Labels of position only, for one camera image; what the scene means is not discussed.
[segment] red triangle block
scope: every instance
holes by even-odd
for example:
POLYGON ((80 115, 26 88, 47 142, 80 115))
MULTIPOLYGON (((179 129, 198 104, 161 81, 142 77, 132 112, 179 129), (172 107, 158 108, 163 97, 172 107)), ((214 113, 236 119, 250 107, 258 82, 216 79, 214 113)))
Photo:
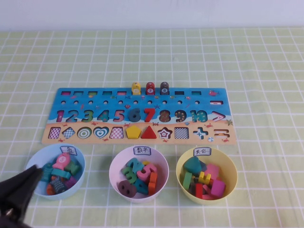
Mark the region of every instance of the red triangle block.
POLYGON ((156 139, 156 134, 154 133, 151 126, 148 126, 147 129, 142 133, 142 139, 156 139))

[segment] number puzzle board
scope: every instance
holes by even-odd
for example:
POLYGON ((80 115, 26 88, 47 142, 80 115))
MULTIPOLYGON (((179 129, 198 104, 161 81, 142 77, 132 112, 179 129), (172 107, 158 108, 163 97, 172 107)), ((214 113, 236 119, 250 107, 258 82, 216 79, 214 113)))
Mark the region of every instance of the number puzzle board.
POLYGON ((145 95, 141 88, 141 95, 132 95, 131 88, 60 88, 42 143, 235 144, 224 88, 169 92, 160 95, 155 88, 155 95, 145 95), (134 131, 127 131, 134 125, 134 131), (155 139, 141 138, 148 126, 155 139), (140 130, 138 139, 128 139, 127 132, 138 135, 140 130))

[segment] plastic bowl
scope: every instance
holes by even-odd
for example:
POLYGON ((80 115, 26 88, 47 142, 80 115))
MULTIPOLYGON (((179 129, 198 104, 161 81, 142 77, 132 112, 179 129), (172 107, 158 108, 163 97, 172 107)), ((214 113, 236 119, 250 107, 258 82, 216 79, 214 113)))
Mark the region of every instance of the plastic bowl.
POLYGON ((81 171, 79 171, 74 176, 78 180, 77 183, 67 191, 60 193, 58 195, 52 195, 52 196, 47 195, 46 189, 48 183, 39 181, 34 193, 38 196, 44 197, 49 200, 63 200, 72 196, 80 188, 85 178, 84 170, 86 170, 86 163, 85 163, 86 161, 83 154, 77 147, 65 143, 54 144, 41 149, 40 151, 35 153, 34 156, 29 160, 29 162, 26 165, 26 169, 28 169, 33 165, 37 165, 39 168, 42 168, 46 163, 52 162, 57 156, 59 156, 62 153, 60 147, 62 147, 63 150, 66 149, 67 147, 70 148, 74 147, 76 149, 77 155, 75 155, 75 153, 74 155, 71 154, 71 160, 74 162, 78 161, 78 163, 81 165, 81 171))
POLYGON ((176 165, 176 177, 178 180, 178 183, 180 184, 180 187, 184 194, 193 202, 202 204, 202 205, 211 205, 218 202, 223 201, 237 185, 238 181, 238 172, 236 169, 235 164, 233 161, 222 151, 219 151, 217 149, 209 148, 209 147, 197 147, 192 148, 188 151, 186 151, 178 160, 176 165), (205 149, 204 155, 199 155, 198 158, 200 161, 208 164, 212 163, 220 167, 219 176, 222 178, 222 180, 226 184, 226 189, 224 192, 224 196, 220 199, 215 200, 205 200, 205 199, 199 199, 193 195, 191 195, 187 190, 185 190, 182 186, 182 183, 180 182, 180 179, 182 179, 185 175, 185 169, 183 168, 184 163, 190 158, 194 156, 194 150, 197 148, 203 148, 205 149))
POLYGON ((146 203, 155 199, 166 185, 169 178, 169 165, 165 157, 156 149, 149 146, 131 146, 121 151, 113 159, 109 170, 109 178, 115 191, 127 201, 132 203, 146 203), (140 162, 149 161, 156 166, 157 184, 156 193, 154 195, 148 196, 141 193, 136 193, 133 198, 129 198, 119 192, 118 184, 121 181, 126 180, 126 177, 122 174, 121 169, 123 169, 126 166, 126 163, 132 158, 137 158, 140 162))

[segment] white wall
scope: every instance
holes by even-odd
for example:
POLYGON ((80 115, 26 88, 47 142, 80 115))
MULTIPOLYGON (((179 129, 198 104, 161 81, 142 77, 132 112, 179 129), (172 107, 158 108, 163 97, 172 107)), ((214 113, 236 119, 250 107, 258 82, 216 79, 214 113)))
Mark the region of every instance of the white wall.
POLYGON ((0 1, 0 30, 301 25, 303 0, 0 1))

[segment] black clamp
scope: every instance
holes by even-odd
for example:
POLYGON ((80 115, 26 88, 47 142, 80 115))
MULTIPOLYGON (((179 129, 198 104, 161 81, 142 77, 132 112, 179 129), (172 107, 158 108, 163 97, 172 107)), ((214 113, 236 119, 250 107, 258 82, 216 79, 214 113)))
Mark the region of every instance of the black clamp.
POLYGON ((0 182, 0 228, 29 228, 23 220, 42 174, 42 169, 34 165, 0 182))

